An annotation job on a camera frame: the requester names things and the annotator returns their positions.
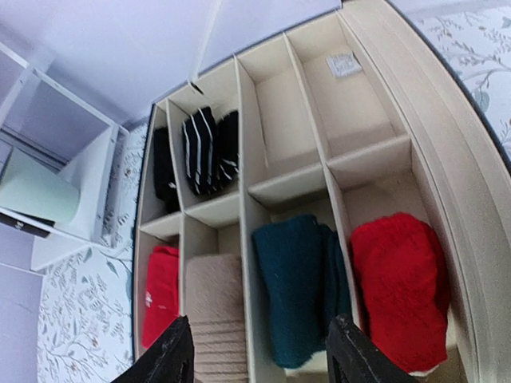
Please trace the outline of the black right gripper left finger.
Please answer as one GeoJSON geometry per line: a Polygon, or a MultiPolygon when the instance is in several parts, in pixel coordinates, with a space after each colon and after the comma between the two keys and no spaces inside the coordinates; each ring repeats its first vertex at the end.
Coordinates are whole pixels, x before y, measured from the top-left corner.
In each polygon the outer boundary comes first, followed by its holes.
{"type": "Polygon", "coordinates": [[[180,316],[116,383],[194,382],[194,345],[187,316],[180,316]]]}

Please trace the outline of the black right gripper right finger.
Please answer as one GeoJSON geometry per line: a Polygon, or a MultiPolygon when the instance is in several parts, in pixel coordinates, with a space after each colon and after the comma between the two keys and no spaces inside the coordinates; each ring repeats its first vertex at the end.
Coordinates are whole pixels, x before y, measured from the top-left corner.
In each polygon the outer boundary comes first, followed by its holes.
{"type": "Polygon", "coordinates": [[[383,354],[345,314],[331,320],[326,350],[329,382],[418,382],[383,354]]]}

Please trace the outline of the dark green sock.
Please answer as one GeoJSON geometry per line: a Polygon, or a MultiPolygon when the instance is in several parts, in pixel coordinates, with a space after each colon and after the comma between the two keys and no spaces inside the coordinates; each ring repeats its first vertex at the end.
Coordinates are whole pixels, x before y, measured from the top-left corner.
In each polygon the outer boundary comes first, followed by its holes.
{"type": "Polygon", "coordinates": [[[256,229],[252,243],[269,299],[273,360],[298,369],[325,349],[331,320],[351,315],[338,234],[303,214],[256,229]]]}

